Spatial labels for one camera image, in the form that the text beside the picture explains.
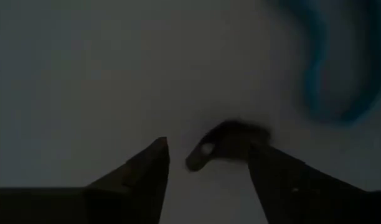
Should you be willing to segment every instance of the blue cable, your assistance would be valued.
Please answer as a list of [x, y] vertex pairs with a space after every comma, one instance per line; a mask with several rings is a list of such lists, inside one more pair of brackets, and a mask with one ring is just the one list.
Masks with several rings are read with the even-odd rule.
[[354, 124], [372, 109], [381, 96], [381, 0], [364, 1], [368, 10], [369, 44], [374, 70], [351, 107], [335, 120], [329, 119], [325, 106], [319, 100], [319, 76], [327, 48], [326, 25], [311, 1], [282, 1], [303, 23], [310, 39], [311, 59], [304, 74], [303, 91], [306, 105], [314, 119], [345, 125]]

